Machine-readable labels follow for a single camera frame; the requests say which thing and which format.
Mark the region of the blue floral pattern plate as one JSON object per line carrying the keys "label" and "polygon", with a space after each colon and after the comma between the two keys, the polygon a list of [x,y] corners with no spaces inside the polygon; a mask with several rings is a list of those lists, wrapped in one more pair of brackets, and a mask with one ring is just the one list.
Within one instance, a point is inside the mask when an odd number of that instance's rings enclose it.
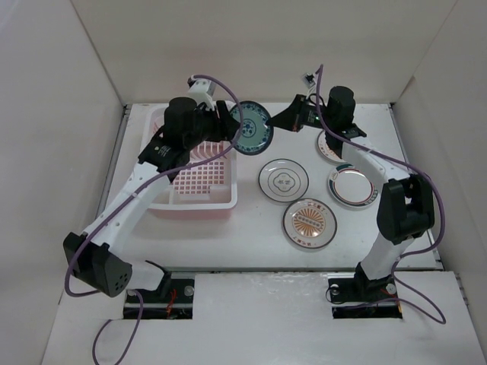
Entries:
{"label": "blue floral pattern plate", "polygon": [[235,149],[241,154],[253,156],[264,152],[271,144],[274,128],[267,125],[271,118],[267,109],[254,101],[241,101],[243,129]]}

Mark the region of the white plate black clover outline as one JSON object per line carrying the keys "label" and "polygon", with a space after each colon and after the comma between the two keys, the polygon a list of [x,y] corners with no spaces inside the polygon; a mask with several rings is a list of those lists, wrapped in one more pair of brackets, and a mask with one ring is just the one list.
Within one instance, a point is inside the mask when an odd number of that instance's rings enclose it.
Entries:
{"label": "white plate black clover outline", "polygon": [[307,192],[309,176],[299,163],[276,159],[260,170],[258,183],[263,194],[274,202],[295,202]]}

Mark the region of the green red rimmed plate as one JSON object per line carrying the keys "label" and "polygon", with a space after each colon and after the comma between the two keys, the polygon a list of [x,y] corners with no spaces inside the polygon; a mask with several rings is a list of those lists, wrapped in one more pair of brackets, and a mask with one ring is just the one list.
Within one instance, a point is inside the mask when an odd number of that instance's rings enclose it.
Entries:
{"label": "green red rimmed plate", "polygon": [[366,208],[379,196],[374,184],[349,163],[338,165],[331,171],[327,187],[335,200],[349,208]]}

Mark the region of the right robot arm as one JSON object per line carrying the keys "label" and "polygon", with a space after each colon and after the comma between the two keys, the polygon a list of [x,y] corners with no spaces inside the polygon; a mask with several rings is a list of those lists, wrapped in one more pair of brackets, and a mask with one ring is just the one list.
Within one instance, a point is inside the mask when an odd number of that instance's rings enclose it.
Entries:
{"label": "right robot arm", "polygon": [[411,242],[434,224],[433,191],[420,173],[400,160],[375,151],[353,121],[355,95],[347,87],[333,87],[325,105],[298,94],[290,106],[271,117],[268,126],[299,132],[304,126],[322,127],[326,143],[341,159],[363,173],[380,190],[379,234],[370,252],[356,266],[353,279],[339,281],[353,301],[372,300],[392,283],[396,261]]}

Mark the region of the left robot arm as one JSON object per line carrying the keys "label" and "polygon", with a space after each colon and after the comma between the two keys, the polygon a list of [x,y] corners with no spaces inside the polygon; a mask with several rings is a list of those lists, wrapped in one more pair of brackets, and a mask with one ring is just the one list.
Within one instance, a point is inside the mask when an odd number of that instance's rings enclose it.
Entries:
{"label": "left robot arm", "polygon": [[149,205],[180,171],[196,168],[190,153],[204,141],[234,145],[240,132],[223,100],[208,108],[189,97],[172,99],[164,122],[140,152],[118,195],[82,233],[69,233],[62,247],[68,261],[65,292],[76,297],[70,279],[89,285],[91,294],[116,297],[133,277],[132,264],[121,259],[123,245]]}

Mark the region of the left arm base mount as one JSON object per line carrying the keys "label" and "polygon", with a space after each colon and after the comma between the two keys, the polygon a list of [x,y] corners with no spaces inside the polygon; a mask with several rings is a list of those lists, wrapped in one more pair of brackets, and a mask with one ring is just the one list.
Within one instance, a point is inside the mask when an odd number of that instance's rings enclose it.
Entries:
{"label": "left arm base mount", "polygon": [[138,290],[142,295],[142,319],[179,320],[193,318],[195,276],[167,275],[156,290]]}

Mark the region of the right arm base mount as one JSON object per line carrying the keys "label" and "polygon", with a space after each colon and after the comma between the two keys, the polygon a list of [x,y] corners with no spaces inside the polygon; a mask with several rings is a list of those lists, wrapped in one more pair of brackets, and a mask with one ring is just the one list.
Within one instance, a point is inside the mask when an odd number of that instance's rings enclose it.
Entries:
{"label": "right arm base mount", "polygon": [[327,299],[334,319],[401,319],[397,289],[389,276],[368,282],[356,277],[328,277]]}

